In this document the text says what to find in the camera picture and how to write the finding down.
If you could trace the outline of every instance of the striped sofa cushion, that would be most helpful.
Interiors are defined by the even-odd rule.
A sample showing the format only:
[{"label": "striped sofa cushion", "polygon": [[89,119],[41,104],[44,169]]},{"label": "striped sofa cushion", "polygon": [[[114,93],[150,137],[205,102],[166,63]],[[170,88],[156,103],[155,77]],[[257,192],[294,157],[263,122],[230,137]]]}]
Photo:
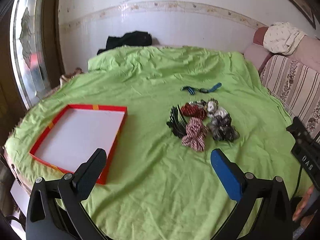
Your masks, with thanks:
[{"label": "striped sofa cushion", "polygon": [[300,118],[314,138],[320,131],[319,73],[294,59],[274,55],[262,70],[260,79],[292,117]]}]

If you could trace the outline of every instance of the green bed sheet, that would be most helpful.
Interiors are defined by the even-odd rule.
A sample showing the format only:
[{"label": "green bed sheet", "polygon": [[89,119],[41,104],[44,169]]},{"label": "green bed sheet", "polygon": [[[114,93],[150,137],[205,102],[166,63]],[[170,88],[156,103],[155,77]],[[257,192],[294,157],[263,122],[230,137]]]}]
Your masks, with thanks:
[{"label": "green bed sheet", "polygon": [[[50,120],[70,103],[127,106],[107,183],[96,185],[83,201],[93,221],[111,238],[210,239],[235,205],[210,165],[215,148],[257,178],[281,176],[289,197],[293,194],[299,164],[290,153],[294,139],[285,130],[291,119],[242,54],[195,47],[122,47],[88,64],[89,73],[75,77],[29,111],[5,147],[31,184],[38,176],[60,178],[61,173],[28,153]],[[211,88],[218,82],[222,87],[209,94],[180,91],[185,85]],[[240,138],[228,143],[207,136],[205,152],[195,152],[182,146],[167,127],[170,109],[212,97],[230,113]],[[303,172],[299,192],[308,186]],[[250,229],[257,208],[242,234]]]}]

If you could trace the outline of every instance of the white wall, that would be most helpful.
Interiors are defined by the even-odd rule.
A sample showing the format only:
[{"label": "white wall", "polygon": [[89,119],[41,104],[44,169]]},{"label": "white wall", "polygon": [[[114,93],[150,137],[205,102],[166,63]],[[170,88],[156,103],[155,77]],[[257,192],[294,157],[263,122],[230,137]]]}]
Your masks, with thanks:
[{"label": "white wall", "polygon": [[[112,6],[120,5],[123,3],[133,3],[133,2],[139,2],[139,1],[146,1],[146,0],[59,0],[59,24],[65,25],[75,19],[81,19],[82,17],[91,14],[93,12],[97,12],[99,10],[109,8]],[[308,35],[315,35],[318,34],[320,36],[320,25],[317,23],[318,29],[315,30],[310,23],[307,21],[307,19],[300,13],[300,11],[297,10],[297,8],[289,2],[289,0],[181,0],[181,1],[191,1],[191,2],[198,2],[198,3],[205,3],[210,4],[222,8],[226,8],[228,10],[235,11],[237,13],[243,14],[245,16],[248,16],[250,18],[253,18],[257,21],[260,21],[266,25],[270,25],[271,23],[275,21],[284,21],[284,22],[291,22],[293,25],[295,25],[298,28],[301,28],[304,30]],[[156,12],[151,15],[148,13],[147,15],[150,17],[157,17],[160,19],[162,13]],[[165,36],[165,33],[168,33],[168,31],[178,33],[180,36],[184,36],[182,40],[176,39],[175,43],[170,42],[170,39],[162,39],[165,45],[197,45],[197,46],[209,46],[210,48],[214,49],[226,49],[226,50],[232,50],[232,49],[238,49],[243,50],[242,47],[237,46],[231,46],[232,41],[230,40],[230,36],[228,36],[228,33],[231,31],[230,26],[228,24],[222,24],[221,22],[218,23],[217,19],[213,19],[214,17],[211,17],[210,19],[207,17],[205,21],[207,23],[202,24],[201,21],[203,21],[204,17],[192,14],[192,18],[197,18],[198,20],[194,20],[193,23],[185,23],[187,19],[190,17],[179,14],[181,17],[177,18],[175,22],[171,22],[170,26],[163,26],[166,25],[166,22],[163,21],[163,19],[159,21],[153,22],[153,24],[156,24],[154,26],[147,25],[143,23],[143,27],[147,27],[145,29],[140,28],[139,30],[142,31],[153,31],[155,32],[158,30],[157,38],[161,40],[161,35]],[[99,23],[89,23],[85,27],[80,28],[78,30],[72,31],[71,33],[62,33],[60,34],[60,41],[61,41],[61,48],[62,48],[62,54],[63,54],[63,60],[66,68],[68,70],[72,70],[76,66],[81,66],[82,68],[86,69],[86,61],[94,56],[94,51],[97,48],[102,48],[105,46],[106,39],[108,35],[122,35],[126,31],[134,31],[134,27],[139,26],[139,24],[134,24],[135,26],[132,26],[133,23],[136,23],[136,21],[144,20],[144,21],[151,21],[151,18],[137,18],[138,16],[135,16],[136,19],[133,19],[132,17],[129,17],[128,24],[124,24],[124,20],[114,20],[115,25],[108,27],[106,19],[103,20],[103,24]],[[219,29],[215,29],[212,33],[212,29],[210,29],[209,22],[215,22],[213,26],[219,27]],[[182,33],[179,29],[179,25],[185,25],[185,29],[192,30],[190,39],[188,39],[189,33]],[[207,29],[203,30],[203,26],[201,27],[201,33],[212,33],[211,37],[212,40],[215,40],[215,35],[226,35],[226,40],[219,40],[219,44],[217,43],[201,43],[201,40],[204,37],[194,37],[194,35],[197,34],[197,26],[206,26]],[[238,25],[233,25],[233,32],[234,33],[240,33],[243,32],[244,28]],[[98,35],[100,39],[93,45],[94,43],[93,38],[91,37],[91,43],[86,44],[86,41],[88,38],[90,38],[88,35],[92,35],[93,33],[96,33],[95,35]],[[248,37],[244,39],[243,41],[243,47],[248,45],[248,42],[250,39],[252,39],[254,31],[245,32]],[[243,38],[242,36],[236,37],[236,40],[239,40]],[[72,60],[77,61],[76,64],[72,65]]]}]

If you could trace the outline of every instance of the white patterned cloth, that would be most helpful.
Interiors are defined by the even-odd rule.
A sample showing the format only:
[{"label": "white patterned cloth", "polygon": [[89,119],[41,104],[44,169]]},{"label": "white patterned cloth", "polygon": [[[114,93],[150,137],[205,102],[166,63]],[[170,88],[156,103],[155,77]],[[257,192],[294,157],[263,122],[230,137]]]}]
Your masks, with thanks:
[{"label": "white patterned cloth", "polygon": [[274,54],[291,55],[305,35],[290,23],[275,22],[264,35],[263,47]]}]

